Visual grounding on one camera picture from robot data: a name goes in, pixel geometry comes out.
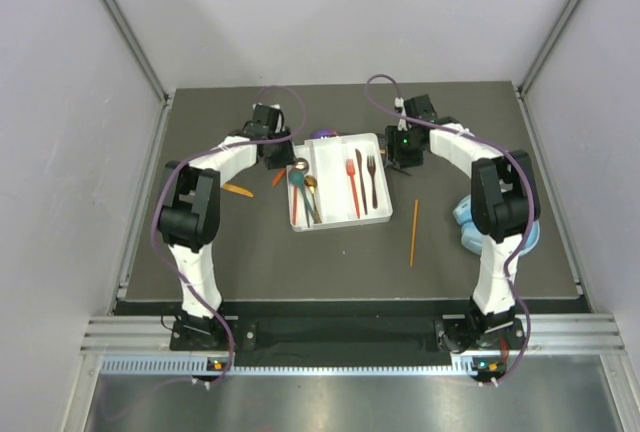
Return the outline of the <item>gold metal spoon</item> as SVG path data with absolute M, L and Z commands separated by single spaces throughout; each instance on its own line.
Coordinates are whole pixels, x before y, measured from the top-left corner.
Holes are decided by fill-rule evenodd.
M 304 184 L 306 185 L 306 187 L 311 192 L 312 205 L 313 205 L 313 214 L 314 214 L 314 222 L 315 223 L 320 223 L 321 222 L 321 217 L 320 217 L 320 213 L 319 213 L 319 209 L 318 209 L 318 205 L 317 205 L 317 201 L 316 201 L 316 191 L 317 191 L 317 186 L 318 186 L 317 179 L 312 175 L 306 175 L 305 178 L 304 178 Z

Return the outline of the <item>orange plastic spoon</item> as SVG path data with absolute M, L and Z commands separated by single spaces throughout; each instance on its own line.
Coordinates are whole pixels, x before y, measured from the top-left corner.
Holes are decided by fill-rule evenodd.
M 297 226 L 298 219 L 298 203 L 299 203 L 299 190 L 296 186 L 292 187 L 292 226 Z

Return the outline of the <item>orange plastic fork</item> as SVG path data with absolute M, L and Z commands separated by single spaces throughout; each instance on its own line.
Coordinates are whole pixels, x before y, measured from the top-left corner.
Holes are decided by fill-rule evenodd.
M 351 193 L 352 193 L 354 208 L 355 208 L 355 212 L 356 212 L 356 217 L 360 218 L 361 217 L 361 212 L 360 212 L 359 198 L 358 198 L 358 193 L 357 193 L 356 183 L 355 183 L 355 165 L 354 165 L 354 161 L 352 159 L 347 159 L 345 161 L 345 168 L 346 168 L 346 173 L 347 173 L 347 175 L 349 177 L 349 180 L 350 180 Z

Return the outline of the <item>gold metal knife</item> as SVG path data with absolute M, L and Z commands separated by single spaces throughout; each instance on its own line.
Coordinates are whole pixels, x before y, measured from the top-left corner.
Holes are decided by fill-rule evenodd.
M 233 194 L 237 194 L 237 195 L 243 196 L 243 197 L 248 197 L 248 198 L 253 198 L 254 197 L 254 194 L 250 190 L 248 190 L 246 188 L 243 188 L 243 187 L 240 187 L 240 186 L 237 186 L 237 185 L 234 185 L 234 184 L 225 183 L 225 184 L 222 185 L 222 189 L 225 190 L 225 191 L 231 192 Z

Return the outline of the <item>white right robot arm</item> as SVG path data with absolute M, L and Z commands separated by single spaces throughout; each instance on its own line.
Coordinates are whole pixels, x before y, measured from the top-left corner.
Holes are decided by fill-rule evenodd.
M 393 164 L 419 166 L 428 151 L 470 179 L 465 214 L 480 234 L 480 270 L 465 313 L 465 341 L 490 347 L 514 324 L 519 256 L 540 215 L 531 158 L 438 117 L 428 95 L 397 97 L 394 112 L 399 123 L 385 130 L 386 154 Z

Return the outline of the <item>orange plastic knife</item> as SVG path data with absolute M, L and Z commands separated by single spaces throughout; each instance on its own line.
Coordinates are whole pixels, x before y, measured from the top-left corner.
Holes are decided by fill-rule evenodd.
M 285 176 L 287 170 L 285 168 L 280 169 L 276 176 L 274 177 L 274 179 L 272 180 L 272 186 L 276 187 L 279 182 L 283 179 L 283 177 Z

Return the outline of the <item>white divided utensil tray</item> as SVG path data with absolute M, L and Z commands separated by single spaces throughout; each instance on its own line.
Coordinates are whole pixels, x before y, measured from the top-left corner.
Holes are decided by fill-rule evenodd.
M 363 175 L 366 189 L 368 215 L 365 215 L 360 192 L 358 164 L 355 149 L 363 156 Z M 309 162 L 309 171 L 318 182 L 316 201 L 322 222 L 307 225 L 301 196 L 299 195 L 297 226 L 292 226 L 292 187 L 288 187 L 289 222 L 296 232 L 311 232 L 373 225 L 389 221 L 393 215 L 393 205 L 384 171 L 384 157 L 378 136 L 374 133 L 339 135 L 325 139 L 308 139 L 294 147 L 297 158 L 304 157 Z M 367 170 L 367 156 L 374 155 L 376 161 L 376 190 L 378 208 L 372 207 L 371 179 Z M 352 159 L 355 165 L 355 183 L 359 198 L 361 217 L 356 217 L 350 180 L 346 173 L 345 161 Z

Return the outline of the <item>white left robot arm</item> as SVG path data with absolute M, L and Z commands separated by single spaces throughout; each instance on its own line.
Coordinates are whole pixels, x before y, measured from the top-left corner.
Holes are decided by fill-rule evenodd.
M 156 230 L 179 273 L 182 313 L 194 322 L 192 336 L 205 348 L 220 346 L 227 334 L 225 322 L 214 316 L 222 296 L 212 257 L 222 186 L 260 161 L 269 169 L 293 164 L 290 135 L 280 106 L 256 103 L 252 118 L 219 145 L 185 165 L 173 161 L 165 166 L 167 190 L 162 194 Z

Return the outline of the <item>teal plastic spoon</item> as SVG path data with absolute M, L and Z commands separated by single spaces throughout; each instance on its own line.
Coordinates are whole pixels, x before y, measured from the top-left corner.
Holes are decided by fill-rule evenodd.
M 299 195 L 301 196 L 301 199 L 302 199 L 303 210 L 304 210 L 305 220 L 307 225 L 310 225 L 311 223 L 320 224 L 322 220 L 320 223 L 314 222 L 311 192 L 304 184 L 304 178 L 306 175 L 310 175 L 310 174 L 304 174 L 300 171 L 292 169 L 288 174 L 289 183 L 293 186 L 296 186 L 299 190 Z

